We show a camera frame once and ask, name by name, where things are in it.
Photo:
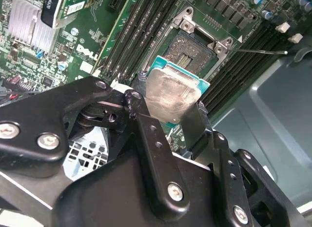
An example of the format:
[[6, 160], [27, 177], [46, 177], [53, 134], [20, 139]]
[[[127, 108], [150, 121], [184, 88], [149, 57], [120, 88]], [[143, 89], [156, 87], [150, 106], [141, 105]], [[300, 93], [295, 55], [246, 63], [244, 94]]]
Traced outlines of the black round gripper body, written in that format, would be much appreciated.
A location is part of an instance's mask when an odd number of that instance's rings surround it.
[[218, 176], [168, 148], [132, 150], [69, 185], [55, 226], [226, 227]]

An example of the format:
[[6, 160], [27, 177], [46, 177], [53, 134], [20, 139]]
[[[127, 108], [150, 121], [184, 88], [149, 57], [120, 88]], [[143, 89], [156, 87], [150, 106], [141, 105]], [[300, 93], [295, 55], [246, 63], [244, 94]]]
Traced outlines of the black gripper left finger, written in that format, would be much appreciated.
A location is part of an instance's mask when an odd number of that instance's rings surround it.
[[79, 113], [95, 103], [101, 105], [102, 125], [121, 131], [108, 163], [132, 150], [170, 149], [141, 94], [119, 93], [87, 77], [0, 109], [1, 168], [35, 178], [55, 175], [69, 151], [68, 137]]

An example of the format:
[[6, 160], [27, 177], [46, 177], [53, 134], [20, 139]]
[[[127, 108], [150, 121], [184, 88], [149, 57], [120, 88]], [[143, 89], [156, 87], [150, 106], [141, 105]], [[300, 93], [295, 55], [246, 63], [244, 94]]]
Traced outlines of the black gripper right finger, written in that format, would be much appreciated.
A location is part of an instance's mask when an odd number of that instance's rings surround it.
[[306, 219], [252, 153], [230, 150], [200, 101], [181, 121], [192, 159], [212, 171], [214, 216], [223, 227], [304, 227]]

